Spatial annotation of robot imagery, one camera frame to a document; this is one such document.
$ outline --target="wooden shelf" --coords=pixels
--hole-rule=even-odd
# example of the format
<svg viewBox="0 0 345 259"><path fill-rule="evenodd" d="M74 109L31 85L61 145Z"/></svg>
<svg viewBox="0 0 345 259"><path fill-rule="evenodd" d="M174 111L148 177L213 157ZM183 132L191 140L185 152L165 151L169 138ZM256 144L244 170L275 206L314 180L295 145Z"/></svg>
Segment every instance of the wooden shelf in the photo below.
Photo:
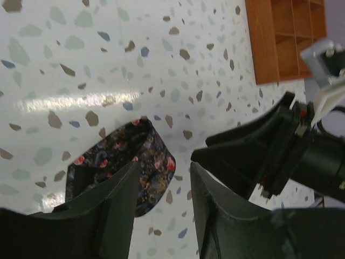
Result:
<svg viewBox="0 0 345 259"><path fill-rule="evenodd" d="M257 84L310 77L300 52L327 36L324 0L246 0Z"/></svg>

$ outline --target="black floral cloth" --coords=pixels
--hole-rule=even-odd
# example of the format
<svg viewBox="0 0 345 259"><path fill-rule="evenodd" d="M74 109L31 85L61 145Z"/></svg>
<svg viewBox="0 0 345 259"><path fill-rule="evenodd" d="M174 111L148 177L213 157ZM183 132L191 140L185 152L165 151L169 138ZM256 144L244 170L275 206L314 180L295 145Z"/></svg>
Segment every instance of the black floral cloth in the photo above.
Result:
<svg viewBox="0 0 345 259"><path fill-rule="evenodd" d="M68 167L66 202L107 180L130 161L141 163L135 216L148 213L175 173L175 158L147 117L116 129Z"/></svg>

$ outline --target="red flower print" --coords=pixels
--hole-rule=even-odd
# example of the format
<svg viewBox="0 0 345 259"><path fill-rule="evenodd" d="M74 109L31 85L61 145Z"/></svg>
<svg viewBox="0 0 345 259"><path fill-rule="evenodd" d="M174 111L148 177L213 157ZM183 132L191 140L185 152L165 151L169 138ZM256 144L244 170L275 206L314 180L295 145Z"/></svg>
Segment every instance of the red flower print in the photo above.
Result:
<svg viewBox="0 0 345 259"><path fill-rule="evenodd" d="M170 171L174 171L175 170L175 162L173 161L172 158L168 159L168 169Z"/></svg>
<svg viewBox="0 0 345 259"><path fill-rule="evenodd" d="M81 156L74 161L74 164L77 166L81 165L84 162L84 160L85 160L85 158L83 156Z"/></svg>
<svg viewBox="0 0 345 259"><path fill-rule="evenodd" d="M139 123L140 123L140 120L133 120L132 121L132 124L135 125L135 126L138 125Z"/></svg>
<svg viewBox="0 0 345 259"><path fill-rule="evenodd" d="M99 167L104 168L106 167L107 164L108 164L108 160L104 160Z"/></svg>

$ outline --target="cloth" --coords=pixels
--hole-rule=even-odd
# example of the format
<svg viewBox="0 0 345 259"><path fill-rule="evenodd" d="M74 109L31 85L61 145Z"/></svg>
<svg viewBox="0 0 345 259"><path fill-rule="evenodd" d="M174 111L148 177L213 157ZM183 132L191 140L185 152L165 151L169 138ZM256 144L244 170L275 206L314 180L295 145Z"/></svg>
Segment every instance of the cloth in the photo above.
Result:
<svg viewBox="0 0 345 259"><path fill-rule="evenodd" d="M148 213L168 188L176 165L146 117L116 129L68 167L66 202L107 180L130 161L141 164L135 216Z"/></svg>

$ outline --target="wooden box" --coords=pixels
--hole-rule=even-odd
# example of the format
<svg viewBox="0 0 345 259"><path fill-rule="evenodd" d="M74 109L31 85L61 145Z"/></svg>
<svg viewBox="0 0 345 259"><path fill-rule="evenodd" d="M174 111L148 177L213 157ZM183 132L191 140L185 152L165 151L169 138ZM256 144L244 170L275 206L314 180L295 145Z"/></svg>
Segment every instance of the wooden box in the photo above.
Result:
<svg viewBox="0 0 345 259"><path fill-rule="evenodd" d="M327 36L324 0L246 0L257 84L311 77L299 53Z"/></svg>

